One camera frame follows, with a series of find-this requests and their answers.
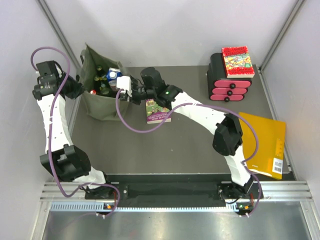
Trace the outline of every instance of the yellow folder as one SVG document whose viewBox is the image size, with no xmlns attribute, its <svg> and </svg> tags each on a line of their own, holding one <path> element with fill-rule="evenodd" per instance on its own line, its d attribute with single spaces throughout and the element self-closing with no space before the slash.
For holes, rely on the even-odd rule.
<svg viewBox="0 0 320 240">
<path fill-rule="evenodd" d="M 252 125 L 259 140 L 258 152 L 246 162 L 247 167 L 253 172 L 282 179 L 286 123 L 244 112 L 239 115 Z M 243 131 L 243 154 L 248 158 L 255 150 L 255 137 L 241 119 L 240 125 Z"/>
</svg>

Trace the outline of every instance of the cable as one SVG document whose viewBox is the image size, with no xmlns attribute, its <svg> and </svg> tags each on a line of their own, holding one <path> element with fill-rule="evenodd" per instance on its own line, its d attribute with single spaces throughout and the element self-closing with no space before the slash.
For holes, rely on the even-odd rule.
<svg viewBox="0 0 320 240">
<path fill-rule="evenodd" d="M 120 96 L 120 92 L 123 91 L 124 89 L 120 89 L 116 96 L 115 96 L 115 109 L 116 109 L 116 112 L 121 120 L 121 122 L 128 128 L 130 129 L 131 131 L 135 132 L 135 133 L 138 133 L 138 134 L 147 134 L 147 133 L 151 133 L 155 130 L 157 130 L 158 128 L 160 128 L 162 126 L 162 124 L 164 124 L 167 120 L 167 118 L 170 117 L 170 115 L 178 108 L 180 107 L 183 107 L 183 106 L 188 106 L 188 105 L 194 105 L 193 103 L 191 102 L 187 102 L 187 103 L 182 103 L 178 106 L 175 106 L 170 112 L 168 112 L 168 114 L 165 116 L 165 118 L 162 120 L 162 122 L 160 122 L 157 126 L 155 126 L 154 128 L 151 128 L 149 130 L 137 130 L 137 129 L 134 129 L 133 127 L 129 126 L 126 121 L 124 120 L 124 118 L 122 117 L 121 115 L 121 112 L 120 112 L 120 108 L 119 108 L 119 96 Z M 221 107 L 221 106 L 213 106 L 213 105 L 206 105 L 206 104 L 195 104 L 195 106 L 199 106 L 199 107 L 203 107 L 203 108 L 210 108 L 210 109 L 214 109 L 214 110 L 218 110 L 218 111 L 222 111 L 222 112 L 227 112 L 227 113 L 230 113 L 230 114 L 233 114 L 235 115 L 236 117 L 238 117 L 239 119 L 241 119 L 249 128 L 250 130 L 252 131 L 253 133 L 253 136 L 254 136 L 254 139 L 255 139 L 255 149 L 254 149 L 254 152 L 253 154 L 244 159 L 241 163 L 243 164 L 245 170 L 256 180 L 257 184 L 258 184 L 258 188 L 259 188 L 259 193 L 258 193 L 258 198 L 256 200 L 256 204 L 255 206 L 253 207 L 252 211 L 250 213 L 248 213 L 248 217 L 256 210 L 258 204 L 259 204 L 259 201 L 260 201 L 260 198 L 261 198 L 261 194 L 262 194 L 262 188 L 261 188 L 261 184 L 260 184 L 260 181 L 258 179 L 258 177 L 248 169 L 248 167 L 245 165 L 245 163 L 247 161 L 249 161 L 250 159 L 252 159 L 258 152 L 258 148 L 259 148 L 259 140 L 258 140 L 258 136 L 257 136 L 257 133 L 256 131 L 254 130 L 254 128 L 250 125 L 250 123 L 245 120 L 242 116 L 240 116 L 239 114 L 237 114 L 236 112 L 234 111 L 231 111 L 225 107 Z"/>
<path fill-rule="evenodd" d="M 253 193 L 250 193 L 250 203 L 251 203 L 251 206 L 253 206 L 255 203 L 255 198 Z"/>
<path fill-rule="evenodd" d="M 238 197 L 237 199 L 233 200 L 233 201 L 226 201 L 225 198 L 222 196 L 222 194 L 220 193 L 220 198 L 222 198 L 222 200 L 226 203 L 226 204 L 234 204 L 236 203 L 240 197 Z"/>
<path fill-rule="evenodd" d="M 59 181 L 59 178 L 56 173 L 55 166 L 54 166 L 54 161 L 53 161 L 53 157 L 52 157 L 52 146 L 51 146 L 52 145 L 53 112 L 54 112 L 54 108 L 55 108 L 55 102 L 56 102 L 62 88 L 64 87 L 68 77 L 69 77 L 71 64 L 70 64 L 70 60 L 69 60 L 68 56 L 63 51 L 60 51 L 59 49 L 52 47 L 52 46 L 43 46 L 43 47 L 39 47 L 36 50 L 34 50 L 33 53 L 31 54 L 31 57 L 30 57 L 31 65 L 36 71 L 38 71 L 38 69 L 36 68 L 36 66 L 34 64 L 34 56 L 37 52 L 39 52 L 40 50 L 44 50 L 44 49 L 50 49 L 50 50 L 54 50 L 54 51 L 60 53 L 65 58 L 66 63 L 67 63 L 67 70 L 66 70 L 64 79 L 63 79 L 60 87 L 58 88 L 58 90 L 53 98 L 53 101 L 51 104 L 51 109 L 50 109 L 50 118 L 49 118 L 50 125 L 49 125 L 49 136 L 48 136 L 48 138 L 49 138 L 48 139 L 48 157 L 49 157 L 49 163 L 50 163 L 50 168 L 51 168 L 53 178 L 54 178 L 59 190 L 61 191 L 62 195 L 65 196 L 66 198 L 72 197 L 79 189 L 81 189 L 82 187 L 87 186 L 87 185 L 103 186 L 103 187 L 108 187 L 108 188 L 114 189 L 117 193 L 118 198 L 117 198 L 117 201 L 114 203 L 113 209 L 109 212 L 108 215 L 106 215 L 106 216 L 110 216 L 115 211 L 115 209 L 117 208 L 119 201 L 120 201 L 120 192 L 119 192 L 118 188 L 116 188 L 113 185 L 106 184 L 106 183 L 100 184 L 100 183 L 94 183 L 94 182 L 86 182 L 86 183 L 80 184 L 71 194 L 67 194 Z"/>
<path fill-rule="evenodd" d="M 139 81 L 139 83 L 143 86 L 142 81 L 139 78 L 135 78 L 134 80 Z"/>
</svg>

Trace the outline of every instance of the dark table surface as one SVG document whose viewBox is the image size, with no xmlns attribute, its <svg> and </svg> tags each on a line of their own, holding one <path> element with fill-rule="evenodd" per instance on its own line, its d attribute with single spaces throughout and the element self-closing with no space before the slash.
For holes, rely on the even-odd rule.
<svg viewBox="0 0 320 240">
<path fill-rule="evenodd" d="M 142 69 L 132 67 L 130 71 L 133 76 L 140 77 Z M 245 98 L 228 103 L 209 100 L 208 66 L 162 66 L 156 69 L 167 84 L 182 88 L 203 104 L 272 119 L 256 68 Z M 107 174 L 230 173 L 225 158 L 213 149 L 213 135 L 209 131 L 178 113 L 171 116 L 171 122 L 166 122 L 158 130 L 140 134 L 129 130 L 120 121 L 99 121 L 88 116 L 81 100 L 72 141 L 88 154 L 94 168 Z M 124 119 L 139 130 L 156 126 L 147 124 L 144 102 L 141 105 L 130 104 Z M 288 172 L 288 166 L 284 164 L 283 173 Z"/>
</svg>

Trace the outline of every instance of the pink drawer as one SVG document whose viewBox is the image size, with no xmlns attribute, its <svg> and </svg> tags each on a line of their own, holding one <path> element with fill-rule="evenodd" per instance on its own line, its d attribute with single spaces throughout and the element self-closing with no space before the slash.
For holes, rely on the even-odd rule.
<svg viewBox="0 0 320 240">
<path fill-rule="evenodd" d="M 226 79 L 220 79 L 214 82 L 214 86 L 217 88 L 247 88 L 251 85 L 250 81 L 244 81 L 244 80 L 226 80 Z"/>
<path fill-rule="evenodd" d="M 211 100 L 214 101 L 225 101 L 225 102 L 229 102 L 229 101 L 241 101 L 242 99 L 244 99 L 245 96 L 243 95 L 231 95 L 228 96 L 226 94 L 213 94 L 210 96 Z"/>
<path fill-rule="evenodd" d="M 236 95 L 245 94 L 246 92 L 248 92 L 248 89 L 246 89 L 246 88 L 231 89 L 228 87 L 216 87 L 212 90 L 213 94 L 224 94 L 224 95 L 228 95 L 228 96 L 231 96 L 233 94 L 236 94 Z"/>
</svg>

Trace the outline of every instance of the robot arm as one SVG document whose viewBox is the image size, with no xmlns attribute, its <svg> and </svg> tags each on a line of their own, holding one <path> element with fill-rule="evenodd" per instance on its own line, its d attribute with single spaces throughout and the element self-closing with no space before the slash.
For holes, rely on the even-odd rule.
<svg viewBox="0 0 320 240">
<path fill-rule="evenodd" d="M 46 134 L 45 154 L 40 156 L 41 164 L 52 174 L 48 155 L 49 126 L 52 121 L 51 151 L 53 164 L 59 179 L 64 182 L 108 183 L 105 174 L 91 166 L 87 154 L 73 145 L 69 134 L 65 114 L 65 97 L 75 99 L 81 95 L 84 92 L 82 84 L 71 77 L 68 78 L 63 92 L 58 95 L 55 101 L 51 119 L 51 105 L 65 73 L 54 61 L 41 62 L 36 66 L 40 76 L 32 93 L 41 109 Z M 91 189 L 92 197 L 99 192 L 100 198 L 107 198 L 110 195 L 109 192 L 112 192 L 111 189 L 97 185 L 90 185 L 88 188 Z"/>
</svg>

